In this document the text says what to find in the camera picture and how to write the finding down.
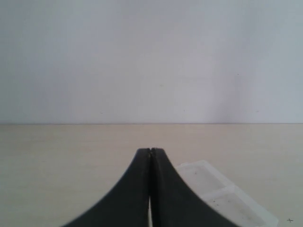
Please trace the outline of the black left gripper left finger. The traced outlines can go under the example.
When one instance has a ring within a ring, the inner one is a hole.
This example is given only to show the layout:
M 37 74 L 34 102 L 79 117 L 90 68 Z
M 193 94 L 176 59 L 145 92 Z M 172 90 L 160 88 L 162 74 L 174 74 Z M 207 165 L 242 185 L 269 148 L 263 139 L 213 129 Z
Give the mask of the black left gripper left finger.
M 137 150 L 115 186 L 66 227 L 148 227 L 150 149 Z

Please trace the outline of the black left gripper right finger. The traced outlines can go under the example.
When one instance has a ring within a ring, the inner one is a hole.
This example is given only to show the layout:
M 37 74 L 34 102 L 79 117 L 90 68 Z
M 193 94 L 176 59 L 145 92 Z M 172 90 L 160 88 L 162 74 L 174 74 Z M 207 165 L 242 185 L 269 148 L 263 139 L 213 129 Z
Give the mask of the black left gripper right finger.
M 150 202 L 154 227 L 236 227 L 202 201 L 173 167 L 165 150 L 150 150 Z

